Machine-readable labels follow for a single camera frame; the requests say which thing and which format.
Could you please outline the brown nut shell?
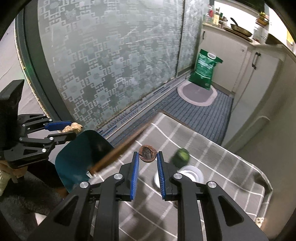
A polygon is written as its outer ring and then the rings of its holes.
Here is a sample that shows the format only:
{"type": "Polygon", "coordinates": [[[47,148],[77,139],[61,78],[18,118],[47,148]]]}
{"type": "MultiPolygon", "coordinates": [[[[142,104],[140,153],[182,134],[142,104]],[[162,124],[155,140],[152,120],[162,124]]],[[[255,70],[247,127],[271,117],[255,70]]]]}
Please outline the brown nut shell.
{"type": "Polygon", "coordinates": [[[150,145],[142,145],[138,153],[139,153],[139,158],[146,163],[153,162],[157,156],[156,149],[150,145]]]}

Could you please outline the ginger root piece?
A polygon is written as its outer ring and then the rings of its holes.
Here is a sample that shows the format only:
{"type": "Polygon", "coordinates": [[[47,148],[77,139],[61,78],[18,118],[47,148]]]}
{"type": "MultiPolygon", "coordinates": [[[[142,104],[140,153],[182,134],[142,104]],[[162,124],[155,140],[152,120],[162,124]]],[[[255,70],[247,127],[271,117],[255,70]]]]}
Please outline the ginger root piece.
{"type": "Polygon", "coordinates": [[[78,123],[72,123],[71,125],[67,125],[61,131],[62,133],[74,132],[75,134],[79,134],[83,131],[83,126],[78,123]]]}

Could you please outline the black trash bin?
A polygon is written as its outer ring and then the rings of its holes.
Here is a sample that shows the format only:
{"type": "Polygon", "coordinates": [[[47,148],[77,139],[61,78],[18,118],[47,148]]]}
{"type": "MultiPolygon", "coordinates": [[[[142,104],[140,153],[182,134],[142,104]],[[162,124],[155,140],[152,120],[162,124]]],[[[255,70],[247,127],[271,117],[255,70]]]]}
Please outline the black trash bin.
{"type": "Polygon", "coordinates": [[[88,181],[89,170],[114,149],[98,132],[86,130],[70,141],[56,156],[55,168],[70,193],[88,181]]]}

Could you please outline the white kitchen cabinet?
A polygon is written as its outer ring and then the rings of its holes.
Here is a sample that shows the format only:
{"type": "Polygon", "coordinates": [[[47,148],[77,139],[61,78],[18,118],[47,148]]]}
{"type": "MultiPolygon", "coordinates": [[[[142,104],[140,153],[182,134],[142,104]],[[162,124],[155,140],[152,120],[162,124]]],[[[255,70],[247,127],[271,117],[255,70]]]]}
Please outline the white kitchen cabinet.
{"type": "Polygon", "coordinates": [[[282,44],[255,44],[227,30],[203,24],[200,48],[223,60],[214,70],[213,83],[233,97],[232,109],[248,89],[247,101],[259,97],[260,104],[271,112],[280,109],[284,92],[275,87],[287,60],[282,44]]]}

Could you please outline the grey checkered tablecloth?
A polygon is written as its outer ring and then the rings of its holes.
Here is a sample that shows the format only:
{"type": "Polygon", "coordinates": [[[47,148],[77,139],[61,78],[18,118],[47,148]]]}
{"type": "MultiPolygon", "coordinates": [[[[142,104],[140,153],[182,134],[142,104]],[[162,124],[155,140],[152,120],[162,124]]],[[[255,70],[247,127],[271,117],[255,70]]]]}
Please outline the grey checkered tablecloth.
{"type": "Polygon", "coordinates": [[[90,182],[147,154],[141,146],[157,156],[133,172],[135,197],[119,204],[120,240],[267,240],[260,226],[273,189],[264,173],[164,113],[90,182]]]}

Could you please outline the green round fruit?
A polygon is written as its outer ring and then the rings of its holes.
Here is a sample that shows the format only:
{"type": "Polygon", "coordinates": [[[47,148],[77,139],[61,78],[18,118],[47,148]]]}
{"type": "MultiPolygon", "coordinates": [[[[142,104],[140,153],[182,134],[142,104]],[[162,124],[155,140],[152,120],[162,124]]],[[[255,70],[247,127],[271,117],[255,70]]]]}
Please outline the green round fruit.
{"type": "Polygon", "coordinates": [[[185,148],[178,149],[171,157],[171,163],[177,168],[182,168],[188,165],[190,160],[190,154],[185,148]]]}

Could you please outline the striped blue floor mat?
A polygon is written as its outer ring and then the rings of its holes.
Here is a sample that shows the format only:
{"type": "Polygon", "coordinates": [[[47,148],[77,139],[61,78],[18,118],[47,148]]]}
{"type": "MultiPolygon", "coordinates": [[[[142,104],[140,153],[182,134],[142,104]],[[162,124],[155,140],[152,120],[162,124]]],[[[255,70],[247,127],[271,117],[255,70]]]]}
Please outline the striped blue floor mat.
{"type": "Polygon", "coordinates": [[[103,125],[98,133],[116,146],[159,112],[163,112],[216,144],[222,144],[230,119],[233,96],[214,84],[217,97],[212,104],[196,106],[182,99],[177,92],[178,86],[185,82],[187,80],[182,77],[160,87],[149,97],[132,104],[103,125]]]}

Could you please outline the oval grey pink mat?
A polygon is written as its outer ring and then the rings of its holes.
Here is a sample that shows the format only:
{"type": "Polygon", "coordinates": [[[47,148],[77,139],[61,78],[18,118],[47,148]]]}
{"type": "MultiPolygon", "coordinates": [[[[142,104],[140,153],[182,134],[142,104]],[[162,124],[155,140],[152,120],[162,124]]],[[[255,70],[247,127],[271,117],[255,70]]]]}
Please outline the oval grey pink mat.
{"type": "Polygon", "coordinates": [[[178,86],[177,92],[184,101],[199,107],[210,106],[218,95],[214,87],[211,86],[207,90],[188,80],[183,81],[178,86]]]}

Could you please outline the frosted sliding glass door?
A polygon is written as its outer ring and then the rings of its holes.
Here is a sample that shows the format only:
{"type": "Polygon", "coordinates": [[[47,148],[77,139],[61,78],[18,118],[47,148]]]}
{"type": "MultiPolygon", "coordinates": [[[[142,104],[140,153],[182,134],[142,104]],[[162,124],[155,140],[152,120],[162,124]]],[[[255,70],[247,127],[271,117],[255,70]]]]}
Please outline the frosted sliding glass door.
{"type": "Polygon", "coordinates": [[[16,17],[44,110],[96,130],[192,69],[208,1],[30,1],[16,17]]]}

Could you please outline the green rice bag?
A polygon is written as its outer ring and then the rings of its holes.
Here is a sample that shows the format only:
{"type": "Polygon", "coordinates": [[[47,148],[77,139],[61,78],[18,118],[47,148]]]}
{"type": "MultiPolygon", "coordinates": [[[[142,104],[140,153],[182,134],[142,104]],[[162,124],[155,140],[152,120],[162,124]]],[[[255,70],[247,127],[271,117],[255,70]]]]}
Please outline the green rice bag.
{"type": "Polygon", "coordinates": [[[217,64],[222,63],[222,59],[201,49],[197,56],[194,72],[191,74],[189,81],[201,88],[210,90],[214,68],[217,64]]]}

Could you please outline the white refrigerator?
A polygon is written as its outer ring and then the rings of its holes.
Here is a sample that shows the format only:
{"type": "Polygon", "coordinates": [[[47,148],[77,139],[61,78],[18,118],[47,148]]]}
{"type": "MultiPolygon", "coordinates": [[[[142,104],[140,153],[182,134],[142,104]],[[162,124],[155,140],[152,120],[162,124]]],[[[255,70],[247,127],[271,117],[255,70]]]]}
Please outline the white refrigerator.
{"type": "Polygon", "coordinates": [[[295,211],[295,55],[285,45],[253,47],[222,145],[269,179],[262,229],[275,238],[295,211]]]}

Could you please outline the condiment bottles group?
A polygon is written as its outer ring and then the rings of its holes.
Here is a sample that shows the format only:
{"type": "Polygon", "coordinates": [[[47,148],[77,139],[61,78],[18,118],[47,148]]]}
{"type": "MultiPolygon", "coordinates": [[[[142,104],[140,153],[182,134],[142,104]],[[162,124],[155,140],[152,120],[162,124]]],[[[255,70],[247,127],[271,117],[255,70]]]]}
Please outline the condiment bottles group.
{"type": "Polygon", "coordinates": [[[227,21],[227,18],[220,13],[220,9],[216,9],[214,5],[207,6],[206,12],[203,15],[203,23],[223,29],[227,27],[227,21]]]}

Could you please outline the frying pan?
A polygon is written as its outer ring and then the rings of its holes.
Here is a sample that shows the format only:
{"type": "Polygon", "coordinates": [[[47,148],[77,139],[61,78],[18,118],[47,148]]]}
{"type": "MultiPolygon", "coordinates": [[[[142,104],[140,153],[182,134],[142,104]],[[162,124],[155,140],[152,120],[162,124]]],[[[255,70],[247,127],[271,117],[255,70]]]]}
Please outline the frying pan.
{"type": "Polygon", "coordinates": [[[226,30],[228,32],[236,33],[241,36],[245,36],[247,38],[250,38],[252,36],[252,33],[249,32],[248,30],[240,27],[238,25],[238,23],[236,22],[236,20],[234,20],[234,18],[230,18],[230,20],[233,22],[232,24],[230,24],[231,27],[230,28],[224,27],[224,30],[226,30]]]}

